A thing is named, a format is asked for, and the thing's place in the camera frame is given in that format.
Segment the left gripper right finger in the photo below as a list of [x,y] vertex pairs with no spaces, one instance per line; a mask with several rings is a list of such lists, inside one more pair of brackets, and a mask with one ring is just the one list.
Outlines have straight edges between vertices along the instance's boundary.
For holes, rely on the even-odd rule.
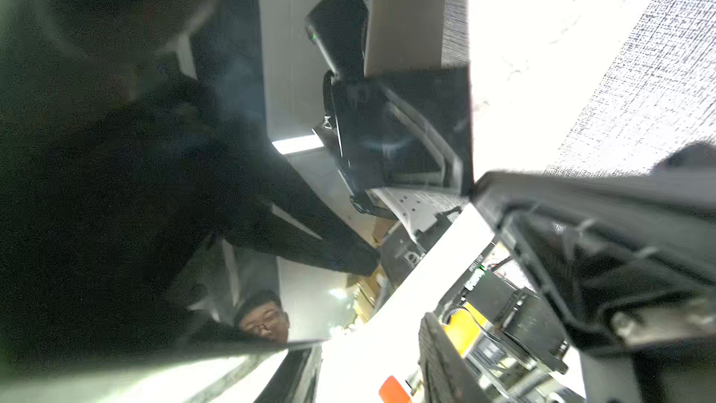
[[434,313],[421,319],[419,346],[425,402],[490,402]]

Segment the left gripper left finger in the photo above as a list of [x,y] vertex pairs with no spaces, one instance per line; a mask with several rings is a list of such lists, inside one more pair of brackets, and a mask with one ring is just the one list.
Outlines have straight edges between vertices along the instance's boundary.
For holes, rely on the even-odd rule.
[[290,351],[255,403],[313,403],[323,363],[323,349]]

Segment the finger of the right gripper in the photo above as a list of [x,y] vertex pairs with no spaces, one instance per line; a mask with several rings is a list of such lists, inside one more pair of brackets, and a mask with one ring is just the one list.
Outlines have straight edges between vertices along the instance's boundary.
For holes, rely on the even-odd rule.
[[714,337],[714,171],[490,172],[470,199],[576,348],[616,353]]

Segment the black phone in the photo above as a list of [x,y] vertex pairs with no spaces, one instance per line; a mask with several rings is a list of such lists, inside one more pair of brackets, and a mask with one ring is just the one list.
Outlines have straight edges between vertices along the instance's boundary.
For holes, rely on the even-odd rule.
[[307,129],[347,206],[462,198],[469,74],[446,0],[1,0],[1,382],[283,349],[280,269],[381,255],[279,149]]

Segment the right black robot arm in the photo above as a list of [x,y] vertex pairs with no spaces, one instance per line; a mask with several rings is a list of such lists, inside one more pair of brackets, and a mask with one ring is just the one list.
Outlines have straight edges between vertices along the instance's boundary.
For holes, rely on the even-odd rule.
[[518,339],[532,302],[547,328],[591,356],[628,356],[646,371],[715,372],[715,173],[575,178],[490,172],[471,204],[531,284],[479,298]]

